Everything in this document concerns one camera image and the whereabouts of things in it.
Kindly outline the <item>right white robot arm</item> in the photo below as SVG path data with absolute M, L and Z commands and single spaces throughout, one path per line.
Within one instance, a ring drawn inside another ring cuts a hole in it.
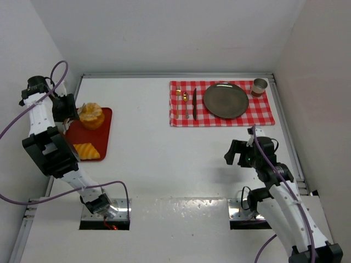
M 250 190 L 250 211 L 262 215 L 283 244 L 289 262 L 341 262 L 343 251 L 319 230 L 303 204 L 287 165 L 276 158 L 271 138 L 260 136 L 249 141 L 233 140 L 224 158 L 232 165 L 253 168 L 264 187 Z

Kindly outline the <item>round orange bread bun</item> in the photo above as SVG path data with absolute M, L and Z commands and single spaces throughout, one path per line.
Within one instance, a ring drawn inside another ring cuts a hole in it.
M 86 104 L 86 108 L 80 114 L 80 122 L 88 130 L 96 130 L 102 126 L 105 120 L 103 109 L 94 102 Z

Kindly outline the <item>metal tongs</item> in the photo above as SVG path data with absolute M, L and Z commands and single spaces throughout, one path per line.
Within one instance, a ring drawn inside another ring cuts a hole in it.
M 82 113 L 82 111 L 86 108 L 86 104 L 84 103 L 81 107 L 79 107 L 81 109 L 80 114 Z

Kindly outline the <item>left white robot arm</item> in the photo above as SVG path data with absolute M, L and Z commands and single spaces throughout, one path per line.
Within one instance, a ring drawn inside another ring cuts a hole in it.
M 72 143 L 56 126 L 68 118 L 77 119 L 73 94 L 59 96 L 43 76 L 33 76 L 21 92 L 21 106 L 29 109 L 30 132 L 22 145 L 45 176 L 60 179 L 80 195 L 91 214 L 113 219 L 117 208 L 106 191 L 79 168 L 80 158 Z

